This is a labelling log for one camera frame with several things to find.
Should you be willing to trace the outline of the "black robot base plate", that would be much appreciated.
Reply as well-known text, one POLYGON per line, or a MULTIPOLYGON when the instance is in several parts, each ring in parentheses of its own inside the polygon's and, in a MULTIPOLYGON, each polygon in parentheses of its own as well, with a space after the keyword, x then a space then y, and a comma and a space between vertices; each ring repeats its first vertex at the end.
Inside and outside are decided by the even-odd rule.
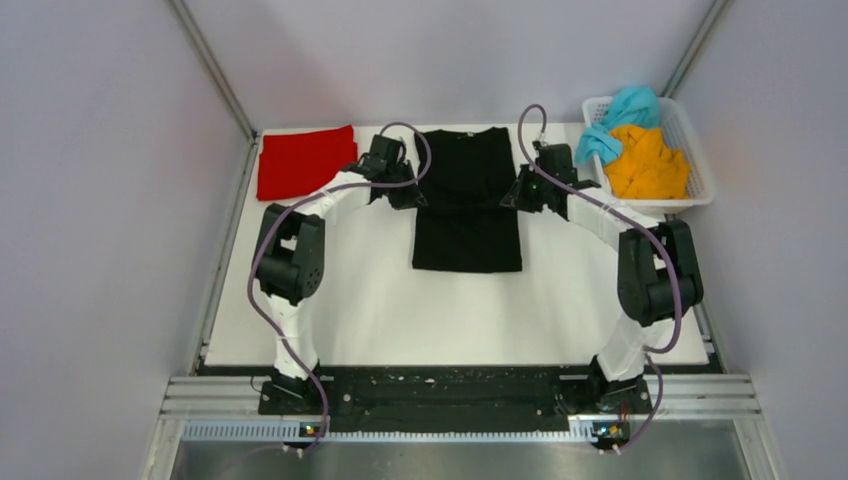
POLYGON ((597 404, 587 397, 590 366, 334 366, 319 370, 326 399, 305 404, 260 391, 261 415, 328 417, 332 433, 564 432, 579 414, 615 419, 646 414, 646 381, 597 404))

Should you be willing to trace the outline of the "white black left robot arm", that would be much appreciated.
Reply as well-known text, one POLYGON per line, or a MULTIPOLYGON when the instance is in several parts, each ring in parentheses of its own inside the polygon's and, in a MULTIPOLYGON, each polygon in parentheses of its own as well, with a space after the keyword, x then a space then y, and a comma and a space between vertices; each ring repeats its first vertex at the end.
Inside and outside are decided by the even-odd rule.
POLYGON ((306 310, 324 278, 327 230, 380 198, 396 210, 425 205, 419 183, 429 173, 433 148, 421 132, 414 137, 424 147, 417 167, 403 141, 379 133, 327 183, 289 206, 272 203, 263 213, 247 297, 275 334, 269 392, 282 394, 297 413, 326 399, 306 310))

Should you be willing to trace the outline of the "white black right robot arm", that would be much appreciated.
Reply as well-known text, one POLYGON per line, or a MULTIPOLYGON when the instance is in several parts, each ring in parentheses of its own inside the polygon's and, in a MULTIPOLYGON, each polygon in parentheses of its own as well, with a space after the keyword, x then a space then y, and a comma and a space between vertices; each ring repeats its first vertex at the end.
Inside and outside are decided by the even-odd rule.
POLYGON ((615 202, 596 182, 579 179, 568 145, 535 141, 533 148, 536 158, 521 166, 502 206, 549 209, 617 254, 621 315, 593 356, 586 385, 589 404, 612 412, 637 390, 648 355, 673 350, 684 315, 703 299, 692 232, 681 220, 646 216, 615 202))

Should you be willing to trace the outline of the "black t shirt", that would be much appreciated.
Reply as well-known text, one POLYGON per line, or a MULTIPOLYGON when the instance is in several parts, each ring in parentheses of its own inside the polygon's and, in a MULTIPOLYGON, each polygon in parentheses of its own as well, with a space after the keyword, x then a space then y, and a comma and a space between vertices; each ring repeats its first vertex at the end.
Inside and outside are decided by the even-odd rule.
POLYGON ((415 141, 430 168, 419 182, 412 267, 458 273, 523 269, 518 216, 501 205, 517 180, 506 127, 479 132, 434 130, 415 141))

